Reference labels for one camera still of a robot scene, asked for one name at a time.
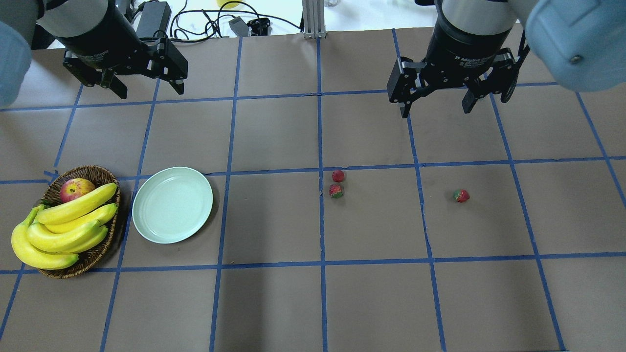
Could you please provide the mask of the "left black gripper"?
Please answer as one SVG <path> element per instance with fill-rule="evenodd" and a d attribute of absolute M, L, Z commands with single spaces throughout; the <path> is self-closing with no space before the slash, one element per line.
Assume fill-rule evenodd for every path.
<path fill-rule="evenodd" d="M 63 66 L 81 82 L 98 82 L 120 99 L 128 88 L 117 75 L 141 74 L 169 82 L 184 94 L 189 64 L 164 31 L 141 38 L 118 10 L 107 10 L 94 29 L 65 38 Z"/>

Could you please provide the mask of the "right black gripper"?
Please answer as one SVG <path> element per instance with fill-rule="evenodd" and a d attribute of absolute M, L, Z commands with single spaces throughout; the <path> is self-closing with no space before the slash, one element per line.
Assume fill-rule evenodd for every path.
<path fill-rule="evenodd" d="M 432 92 L 467 87 L 461 101 L 465 114 L 487 94 L 500 94 L 507 103 L 517 85 L 519 63 L 503 43 L 513 23 L 495 34 L 471 34 L 448 20 L 437 20 L 425 57 L 414 62 L 401 56 L 387 82 L 390 103 L 400 103 L 408 119 L 412 103 Z"/>

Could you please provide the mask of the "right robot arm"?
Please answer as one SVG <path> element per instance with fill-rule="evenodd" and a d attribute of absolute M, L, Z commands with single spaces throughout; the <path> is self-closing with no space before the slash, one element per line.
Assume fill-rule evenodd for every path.
<path fill-rule="evenodd" d="M 555 82 L 602 91 L 625 82 L 623 0 L 419 0 L 434 6 L 436 23 L 420 62 L 401 56 L 387 82 L 403 118 L 436 90 L 465 87 L 465 113 L 488 94 L 507 103 L 528 53 Z"/>

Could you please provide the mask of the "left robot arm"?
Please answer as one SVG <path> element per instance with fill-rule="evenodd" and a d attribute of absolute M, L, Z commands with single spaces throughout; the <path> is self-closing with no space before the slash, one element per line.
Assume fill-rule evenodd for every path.
<path fill-rule="evenodd" d="M 64 45 L 63 66 L 83 86 L 99 86 L 126 99 L 120 76 L 139 74 L 185 91 L 188 61 L 172 39 L 140 38 L 113 0 L 3 0 L 1 2 L 1 106 L 13 104 L 33 60 L 37 26 Z"/>

